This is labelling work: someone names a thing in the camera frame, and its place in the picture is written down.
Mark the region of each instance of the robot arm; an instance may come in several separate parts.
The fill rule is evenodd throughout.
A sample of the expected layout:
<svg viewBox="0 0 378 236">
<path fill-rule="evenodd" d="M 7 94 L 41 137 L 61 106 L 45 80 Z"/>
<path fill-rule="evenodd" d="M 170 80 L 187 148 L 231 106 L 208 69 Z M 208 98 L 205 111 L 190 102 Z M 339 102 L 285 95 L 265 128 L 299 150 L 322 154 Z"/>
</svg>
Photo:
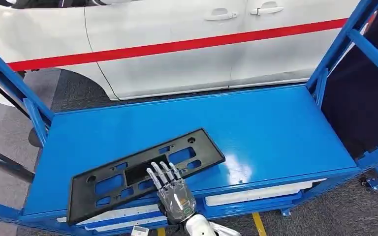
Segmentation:
<svg viewBox="0 0 378 236">
<path fill-rule="evenodd" d="M 151 165 L 162 183 L 151 168 L 147 168 L 147 173 L 158 189 L 157 195 L 164 206 L 164 214 L 172 224 L 184 224 L 190 236 L 240 236 L 237 231 L 209 222 L 205 216 L 196 213 L 195 197 L 173 163 L 169 163 L 169 168 L 160 162 L 168 178 L 158 164 L 152 162 Z"/>
</svg>

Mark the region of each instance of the red stripe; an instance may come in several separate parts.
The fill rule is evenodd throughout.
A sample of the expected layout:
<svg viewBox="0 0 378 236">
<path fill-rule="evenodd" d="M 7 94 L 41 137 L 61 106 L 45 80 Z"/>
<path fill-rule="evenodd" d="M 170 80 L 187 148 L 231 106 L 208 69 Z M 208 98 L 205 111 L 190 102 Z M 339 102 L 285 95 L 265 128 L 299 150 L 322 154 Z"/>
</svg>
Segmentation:
<svg viewBox="0 0 378 236">
<path fill-rule="evenodd" d="M 122 48 L 93 53 L 82 53 L 68 56 L 59 56 L 53 58 L 33 59 L 9 63 L 9 66 L 15 70 L 31 70 L 39 68 L 49 68 L 63 65 L 82 64 L 95 61 L 115 60 L 123 58 L 141 57 L 155 54 L 179 52 L 198 48 L 207 48 L 233 43 L 249 42 L 268 38 L 277 38 L 302 33 L 310 33 L 322 30 L 331 30 L 341 28 L 347 21 L 338 19 L 332 21 L 316 22 L 304 25 L 282 27 L 276 29 L 265 29 L 245 33 L 235 33 L 223 36 L 209 38 L 200 38 L 185 40 L 179 42 L 161 43 L 155 45 L 139 46 L 132 48 Z"/>
</svg>

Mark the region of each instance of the floor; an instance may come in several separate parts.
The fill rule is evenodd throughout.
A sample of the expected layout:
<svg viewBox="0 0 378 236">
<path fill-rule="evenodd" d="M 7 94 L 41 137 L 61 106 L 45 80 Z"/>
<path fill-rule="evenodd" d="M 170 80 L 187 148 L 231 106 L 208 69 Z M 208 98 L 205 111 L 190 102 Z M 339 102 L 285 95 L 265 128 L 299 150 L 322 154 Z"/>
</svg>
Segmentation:
<svg viewBox="0 0 378 236">
<path fill-rule="evenodd" d="M 29 72 L 25 81 L 54 111 L 123 103 L 110 101 L 95 83 L 64 70 Z M 31 127 L 30 121 L 15 108 L 0 104 L 0 152 L 33 170 L 38 149 L 27 141 Z M 27 191 L 27 184 L 0 172 L 0 203 L 21 208 Z M 278 211 L 263 212 L 260 217 L 269 236 L 377 236 L 378 192 L 352 180 L 294 209 L 291 217 L 281 217 Z M 238 230 L 242 235 L 258 235 L 251 215 L 221 219 L 217 223 Z M 166 229 L 167 235 L 184 235 L 183 231 L 175 231 L 175 227 Z M 0 236 L 54 235 L 0 223 Z"/>
</svg>

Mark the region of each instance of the blue shelf surface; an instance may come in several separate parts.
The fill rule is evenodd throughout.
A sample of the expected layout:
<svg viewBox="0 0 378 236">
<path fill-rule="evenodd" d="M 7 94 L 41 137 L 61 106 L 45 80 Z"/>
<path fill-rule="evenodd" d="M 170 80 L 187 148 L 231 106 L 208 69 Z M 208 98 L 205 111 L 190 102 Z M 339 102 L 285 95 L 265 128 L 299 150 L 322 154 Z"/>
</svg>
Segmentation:
<svg viewBox="0 0 378 236">
<path fill-rule="evenodd" d="M 302 85 L 58 113 L 24 215 L 65 210 L 73 175 L 200 127 L 226 161 L 187 179 L 198 197 L 357 170 Z"/>
</svg>

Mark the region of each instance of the black license plate bracket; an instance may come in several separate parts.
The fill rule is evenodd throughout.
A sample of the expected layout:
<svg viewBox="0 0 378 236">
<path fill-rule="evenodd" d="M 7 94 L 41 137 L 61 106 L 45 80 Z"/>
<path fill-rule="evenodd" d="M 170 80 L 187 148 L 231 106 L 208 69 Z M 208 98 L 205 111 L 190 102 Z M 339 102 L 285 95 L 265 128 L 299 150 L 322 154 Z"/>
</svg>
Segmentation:
<svg viewBox="0 0 378 236">
<path fill-rule="evenodd" d="M 77 224 L 156 191 L 146 168 L 173 162 L 183 178 L 225 160 L 204 129 L 83 172 L 71 179 L 67 223 Z"/>
</svg>

